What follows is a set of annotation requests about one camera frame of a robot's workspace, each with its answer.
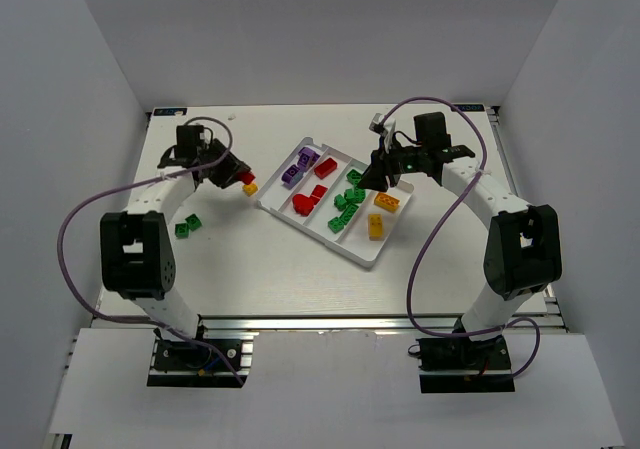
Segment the yellow curved lego brick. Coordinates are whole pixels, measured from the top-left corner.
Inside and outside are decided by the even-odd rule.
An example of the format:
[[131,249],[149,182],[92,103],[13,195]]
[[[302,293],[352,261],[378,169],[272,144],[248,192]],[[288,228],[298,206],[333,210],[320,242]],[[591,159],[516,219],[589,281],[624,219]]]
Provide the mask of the yellow curved lego brick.
[[367,219],[368,237],[370,240],[382,240],[385,236],[384,221],[381,214],[371,213]]

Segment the purple round lego brick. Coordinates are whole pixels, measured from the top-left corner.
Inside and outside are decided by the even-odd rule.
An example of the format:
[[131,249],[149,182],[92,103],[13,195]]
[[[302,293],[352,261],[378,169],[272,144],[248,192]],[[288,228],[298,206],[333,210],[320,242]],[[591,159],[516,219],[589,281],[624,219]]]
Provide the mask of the purple round lego brick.
[[305,170],[299,167],[297,164],[288,167],[281,176],[283,186],[291,190],[293,189],[304,177]]

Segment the blue table label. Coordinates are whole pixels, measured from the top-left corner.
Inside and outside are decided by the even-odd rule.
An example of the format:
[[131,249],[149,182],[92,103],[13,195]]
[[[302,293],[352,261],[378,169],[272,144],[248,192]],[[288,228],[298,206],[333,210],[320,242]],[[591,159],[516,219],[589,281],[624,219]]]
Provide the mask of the blue table label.
[[174,117],[184,116],[187,113],[186,107],[167,107],[155,108],[152,112],[153,117]]
[[483,104],[455,104],[455,107],[462,112],[485,112]]

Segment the small red lego brick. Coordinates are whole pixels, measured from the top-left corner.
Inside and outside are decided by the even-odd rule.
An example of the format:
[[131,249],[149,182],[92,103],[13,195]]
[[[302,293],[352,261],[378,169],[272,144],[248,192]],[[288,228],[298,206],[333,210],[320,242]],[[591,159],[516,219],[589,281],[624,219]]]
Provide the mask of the small red lego brick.
[[240,173],[238,175],[238,179],[244,184],[244,185],[250,185],[253,183],[253,181],[255,180],[255,175],[252,172],[244,172],[244,173]]

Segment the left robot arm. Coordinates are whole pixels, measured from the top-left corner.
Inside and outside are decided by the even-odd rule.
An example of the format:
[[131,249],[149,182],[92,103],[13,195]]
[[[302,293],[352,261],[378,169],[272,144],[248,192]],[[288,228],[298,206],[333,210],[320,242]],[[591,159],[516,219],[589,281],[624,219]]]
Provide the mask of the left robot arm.
[[220,189],[251,184],[252,169],[231,152],[233,136],[224,122],[194,117],[176,127],[176,142],[160,158],[155,176],[120,212],[100,221],[102,282],[144,311],[159,328],[192,339],[199,315],[176,288],[176,262],[168,224],[200,185]]

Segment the green studded lego plate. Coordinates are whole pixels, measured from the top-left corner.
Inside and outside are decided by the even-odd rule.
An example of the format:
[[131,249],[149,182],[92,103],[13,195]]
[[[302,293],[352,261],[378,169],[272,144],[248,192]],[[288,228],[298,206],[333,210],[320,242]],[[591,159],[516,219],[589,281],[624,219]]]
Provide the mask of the green studded lego plate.
[[362,174],[360,172],[358,172],[357,170],[355,170],[355,169],[351,169],[347,173],[346,179],[352,185],[357,186],[359,184],[359,182],[361,181],[361,179],[362,179]]

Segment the yellow lego brick from stack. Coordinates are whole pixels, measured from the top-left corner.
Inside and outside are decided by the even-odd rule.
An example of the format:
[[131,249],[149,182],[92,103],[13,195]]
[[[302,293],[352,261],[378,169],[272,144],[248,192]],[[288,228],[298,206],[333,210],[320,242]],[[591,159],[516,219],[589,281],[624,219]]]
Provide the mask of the yellow lego brick from stack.
[[388,193],[378,192],[374,198],[374,205],[389,213],[395,214],[401,207],[401,201]]

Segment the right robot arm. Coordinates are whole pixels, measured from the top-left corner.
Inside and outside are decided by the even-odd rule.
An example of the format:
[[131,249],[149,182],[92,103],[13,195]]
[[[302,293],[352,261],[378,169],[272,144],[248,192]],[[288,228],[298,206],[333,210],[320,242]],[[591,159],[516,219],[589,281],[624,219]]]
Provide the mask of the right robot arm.
[[473,342],[497,338],[513,314],[562,273],[558,216],[549,205],[534,206],[485,171],[464,145],[454,145],[441,112],[415,117],[416,140],[401,145],[383,115],[370,129],[379,137],[359,187],[386,192],[404,174],[422,173],[466,205],[487,229],[485,283],[456,323],[452,338]]

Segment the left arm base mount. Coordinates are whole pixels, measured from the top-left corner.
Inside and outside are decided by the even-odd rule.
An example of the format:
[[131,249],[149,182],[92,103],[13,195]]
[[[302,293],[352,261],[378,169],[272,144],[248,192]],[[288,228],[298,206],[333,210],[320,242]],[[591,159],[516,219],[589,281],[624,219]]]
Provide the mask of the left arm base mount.
[[247,339],[205,338],[217,347],[242,380],[238,382],[220,356],[210,349],[181,340],[156,338],[147,376],[152,388],[239,389],[250,367],[251,343]]

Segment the red wedge lego brick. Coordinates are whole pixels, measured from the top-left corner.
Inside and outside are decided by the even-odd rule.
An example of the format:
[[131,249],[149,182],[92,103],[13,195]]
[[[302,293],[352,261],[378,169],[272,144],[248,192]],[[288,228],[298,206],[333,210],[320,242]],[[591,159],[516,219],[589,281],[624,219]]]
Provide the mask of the red wedge lego brick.
[[327,191],[328,191],[327,187],[318,184],[312,190],[310,198],[313,200],[314,203],[318,203],[324,197]]

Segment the blue table label right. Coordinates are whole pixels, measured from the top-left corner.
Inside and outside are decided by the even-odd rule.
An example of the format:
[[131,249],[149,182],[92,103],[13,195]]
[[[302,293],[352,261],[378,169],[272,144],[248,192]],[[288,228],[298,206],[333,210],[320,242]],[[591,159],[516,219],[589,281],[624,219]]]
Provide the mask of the blue table label right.
[[455,104],[455,107],[462,112],[485,112],[483,104]]

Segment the small yellow lego brick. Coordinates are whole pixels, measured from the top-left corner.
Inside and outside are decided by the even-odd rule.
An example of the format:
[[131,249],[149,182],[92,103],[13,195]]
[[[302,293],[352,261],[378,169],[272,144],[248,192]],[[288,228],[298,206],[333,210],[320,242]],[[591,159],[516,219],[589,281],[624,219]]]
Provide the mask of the small yellow lego brick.
[[250,184],[245,184],[242,187],[242,190],[246,196],[251,197],[258,192],[259,188],[256,183],[252,182]]

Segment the red round lego brick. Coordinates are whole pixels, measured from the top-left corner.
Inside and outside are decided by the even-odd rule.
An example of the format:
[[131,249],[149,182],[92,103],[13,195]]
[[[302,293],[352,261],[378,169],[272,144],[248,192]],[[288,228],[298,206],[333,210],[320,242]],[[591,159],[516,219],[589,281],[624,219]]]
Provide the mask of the red round lego brick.
[[293,196],[292,205],[297,214],[307,217],[313,211],[315,203],[309,196],[298,193]]

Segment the white divided sorting tray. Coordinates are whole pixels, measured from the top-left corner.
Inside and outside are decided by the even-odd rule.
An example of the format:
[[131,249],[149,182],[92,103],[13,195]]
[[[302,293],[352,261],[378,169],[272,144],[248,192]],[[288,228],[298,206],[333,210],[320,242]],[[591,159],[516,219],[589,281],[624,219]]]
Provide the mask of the white divided sorting tray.
[[[288,186],[283,176],[297,165],[302,151],[317,154],[318,164],[333,161],[335,168],[324,178],[310,169]],[[355,193],[352,180],[365,169],[365,163],[305,137],[259,189],[257,204],[328,249],[371,268],[411,200],[414,186],[402,180],[389,189],[387,195],[398,200],[393,212],[375,203],[376,191],[367,190],[358,201],[349,202],[346,197]]]

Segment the small purple lego brick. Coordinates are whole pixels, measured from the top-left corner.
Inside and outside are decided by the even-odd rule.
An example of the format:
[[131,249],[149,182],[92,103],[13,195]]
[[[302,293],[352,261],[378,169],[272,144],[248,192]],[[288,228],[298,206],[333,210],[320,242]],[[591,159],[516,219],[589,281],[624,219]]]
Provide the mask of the small purple lego brick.
[[313,167],[313,165],[317,162],[317,160],[319,159],[320,155],[316,152],[315,155],[309,157],[306,155],[302,155],[300,156],[298,153],[298,161],[297,161],[297,167],[303,171],[306,172],[307,170],[311,169]]

